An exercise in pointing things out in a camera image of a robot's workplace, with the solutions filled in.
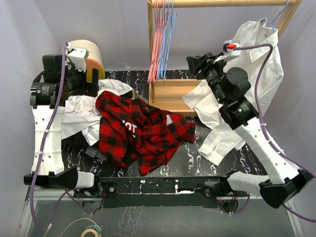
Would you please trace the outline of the red black plaid shirt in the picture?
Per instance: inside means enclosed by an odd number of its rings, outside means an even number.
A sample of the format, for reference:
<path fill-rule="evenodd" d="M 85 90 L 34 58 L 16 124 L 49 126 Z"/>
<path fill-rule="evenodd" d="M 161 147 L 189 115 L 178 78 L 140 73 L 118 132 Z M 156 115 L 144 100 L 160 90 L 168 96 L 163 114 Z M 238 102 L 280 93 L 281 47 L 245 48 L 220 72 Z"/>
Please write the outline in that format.
<path fill-rule="evenodd" d="M 99 149 L 119 167 L 138 160 L 142 176 L 167 164 L 182 142 L 193 143 L 196 124 L 153 107 L 143 100 L 103 91 L 96 109 L 101 114 Z"/>

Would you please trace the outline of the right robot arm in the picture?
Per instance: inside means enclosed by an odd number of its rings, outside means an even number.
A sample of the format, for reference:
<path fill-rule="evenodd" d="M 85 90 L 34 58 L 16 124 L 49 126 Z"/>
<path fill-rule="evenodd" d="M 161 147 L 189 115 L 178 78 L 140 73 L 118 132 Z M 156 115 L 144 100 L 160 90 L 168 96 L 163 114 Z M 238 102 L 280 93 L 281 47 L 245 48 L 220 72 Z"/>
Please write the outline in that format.
<path fill-rule="evenodd" d="M 269 206 L 279 208 L 303 190 L 313 177 L 271 147 L 272 137 L 263 131 L 257 109 L 245 97 L 251 88 L 247 72 L 238 67 L 224 72 L 225 62 L 220 57 L 211 53 L 188 56 L 189 72 L 197 79 L 206 79 L 222 105 L 219 109 L 222 119 L 247 143 L 267 172 L 261 176 L 230 171 L 220 178 L 220 190 L 226 196 L 236 191 L 252 193 L 261 196 Z"/>

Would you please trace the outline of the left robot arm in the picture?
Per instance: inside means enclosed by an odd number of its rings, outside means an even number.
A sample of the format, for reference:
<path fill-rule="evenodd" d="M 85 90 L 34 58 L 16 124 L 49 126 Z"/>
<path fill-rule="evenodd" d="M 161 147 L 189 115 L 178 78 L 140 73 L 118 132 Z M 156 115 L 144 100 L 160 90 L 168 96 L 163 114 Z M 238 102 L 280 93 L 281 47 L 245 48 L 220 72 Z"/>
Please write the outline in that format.
<path fill-rule="evenodd" d="M 43 71 L 33 80 L 30 105 L 35 121 L 35 151 L 31 173 L 24 184 L 48 189 L 81 189 L 91 197 L 101 194 L 102 185 L 94 174 L 65 168 L 62 160 L 62 120 L 65 102 L 72 94 L 95 96 L 98 70 L 92 70 L 92 81 L 86 79 L 88 52 L 73 52 L 42 57 Z"/>

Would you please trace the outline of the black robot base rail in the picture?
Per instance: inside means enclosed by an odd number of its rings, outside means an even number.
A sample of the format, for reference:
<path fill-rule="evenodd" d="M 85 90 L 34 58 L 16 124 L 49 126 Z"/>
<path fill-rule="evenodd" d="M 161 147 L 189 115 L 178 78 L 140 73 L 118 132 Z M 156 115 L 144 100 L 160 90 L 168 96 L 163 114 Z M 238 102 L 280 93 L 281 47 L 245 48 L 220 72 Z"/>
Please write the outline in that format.
<path fill-rule="evenodd" d="M 247 199 L 231 191 L 220 176 L 97 178 L 92 188 L 75 192 L 77 198 L 96 198 L 103 208 L 126 206 L 202 206 L 235 212 Z"/>

